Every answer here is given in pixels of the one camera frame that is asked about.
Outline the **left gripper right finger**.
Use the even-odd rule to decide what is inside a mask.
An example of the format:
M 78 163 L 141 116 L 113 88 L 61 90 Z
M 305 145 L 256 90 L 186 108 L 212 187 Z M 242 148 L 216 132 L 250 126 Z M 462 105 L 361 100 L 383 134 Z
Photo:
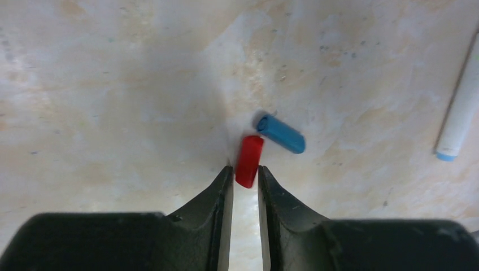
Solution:
M 283 188 L 266 166 L 258 168 L 258 203 L 264 270 L 329 270 L 327 217 Z

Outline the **red pen cap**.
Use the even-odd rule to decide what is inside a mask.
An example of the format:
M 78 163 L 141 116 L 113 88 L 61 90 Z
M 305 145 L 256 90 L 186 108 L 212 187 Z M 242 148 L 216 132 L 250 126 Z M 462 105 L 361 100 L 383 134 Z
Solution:
M 241 141 L 234 174 L 236 182 L 247 189 L 254 184 L 263 145 L 264 139 L 258 135 L 245 136 Z

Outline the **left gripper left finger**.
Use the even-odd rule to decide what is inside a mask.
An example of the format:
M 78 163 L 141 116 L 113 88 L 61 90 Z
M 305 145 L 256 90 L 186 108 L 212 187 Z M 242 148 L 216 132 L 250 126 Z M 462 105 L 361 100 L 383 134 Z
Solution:
M 165 270 L 228 270 L 233 208 L 233 168 L 165 217 Z

